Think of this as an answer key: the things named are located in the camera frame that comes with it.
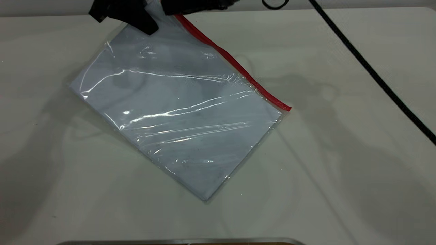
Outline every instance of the black cord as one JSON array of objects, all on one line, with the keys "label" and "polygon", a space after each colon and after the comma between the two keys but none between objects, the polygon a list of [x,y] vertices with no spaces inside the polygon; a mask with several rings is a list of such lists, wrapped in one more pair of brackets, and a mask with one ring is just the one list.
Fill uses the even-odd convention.
[{"label": "black cord", "polygon": [[342,43],[350,50],[350,52],[356,57],[365,70],[371,75],[371,77],[377,82],[377,84],[383,89],[383,91],[392,99],[392,101],[403,111],[403,113],[429,138],[429,140],[436,146],[435,134],[406,106],[406,104],[395,94],[394,91],[386,84],[386,82],[378,75],[378,73],[371,67],[371,65],[363,58],[363,56],[357,51],[353,44],[347,39],[347,37],[341,32],[336,24],[330,19],[330,17],[319,6],[316,0],[309,0],[318,14],[329,25],[337,37]]},{"label": "black cord", "polygon": [[280,5],[280,6],[278,6],[278,7],[273,7],[273,6],[268,5],[268,4],[265,2],[265,0],[262,0],[262,4],[263,4],[263,6],[269,8],[269,9],[272,9],[272,10],[281,9],[281,8],[283,8],[284,6],[286,6],[286,4],[288,4],[288,2],[289,2],[289,0],[285,0],[285,2],[284,2],[282,5]]}]

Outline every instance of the white table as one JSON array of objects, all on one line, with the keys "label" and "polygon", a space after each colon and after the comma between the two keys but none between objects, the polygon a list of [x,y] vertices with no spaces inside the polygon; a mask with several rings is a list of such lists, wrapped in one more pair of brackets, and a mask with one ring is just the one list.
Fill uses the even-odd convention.
[{"label": "white table", "polygon": [[[436,131],[436,12],[329,13]],[[209,204],[66,88],[118,21],[0,18],[0,244],[435,241],[436,148],[314,10],[189,19],[294,107]]]}]

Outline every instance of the black object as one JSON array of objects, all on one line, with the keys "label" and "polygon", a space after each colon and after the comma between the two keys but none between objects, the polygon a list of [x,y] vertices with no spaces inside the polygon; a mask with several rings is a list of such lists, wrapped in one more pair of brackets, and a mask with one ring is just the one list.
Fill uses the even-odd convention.
[{"label": "black object", "polygon": [[94,0],[89,14],[99,23],[110,17],[133,25],[151,35],[159,27],[145,11],[146,5],[145,0]]},{"label": "black object", "polygon": [[191,14],[203,10],[225,10],[239,0],[162,0],[166,15]]},{"label": "black object", "polygon": [[263,6],[269,8],[269,9],[272,9],[272,10],[281,9],[281,8],[283,8],[284,6],[286,6],[286,4],[288,4],[288,2],[289,2],[289,0],[285,0],[285,2],[284,2],[282,5],[280,5],[280,6],[278,6],[278,7],[273,7],[273,6],[269,5],[269,4],[267,4],[267,3],[265,2],[265,0],[262,0],[262,4],[263,4]]},{"label": "black object", "polygon": [[324,19],[328,26],[333,30],[336,36],[342,41],[342,43],[348,48],[348,50],[354,55],[354,57],[360,62],[365,70],[371,75],[375,82],[383,89],[383,91],[391,98],[391,100],[400,108],[401,111],[424,133],[425,136],[436,146],[435,134],[407,107],[407,105],[395,94],[395,92],[386,84],[386,82],[380,77],[380,75],[372,68],[372,66],[365,60],[365,58],[357,51],[354,45],[348,40],[348,38],[342,33],[337,25],[330,19],[330,17],[324,12],[321,6],[316,0],[309,0],[318,14]]}]

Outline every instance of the clear plastic bag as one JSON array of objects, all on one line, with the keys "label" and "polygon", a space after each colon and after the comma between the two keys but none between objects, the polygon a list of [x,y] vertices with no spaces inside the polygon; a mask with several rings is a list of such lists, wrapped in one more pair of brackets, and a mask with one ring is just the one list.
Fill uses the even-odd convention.
[{"label": "clear plastic bag", "polygon": [[290,108],[267,101],[186,19],[165,16],[156,1],[146,9],[159,31],[128,25],[70,88],[206,201]]}]

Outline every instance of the table surface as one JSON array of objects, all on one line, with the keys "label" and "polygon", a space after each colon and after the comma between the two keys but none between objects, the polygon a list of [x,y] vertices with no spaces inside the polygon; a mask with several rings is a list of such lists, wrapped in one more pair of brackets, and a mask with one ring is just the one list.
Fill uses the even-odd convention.
[{"label": "table surface", "polygon": [[[436,131],[436,12],[329,10]],[[436,239],[436,148],[314,10],[188,16],[290,114],[205,204],[67,84],[120,25],[88,16],[0,18],[0,244],[294,238]]]}]

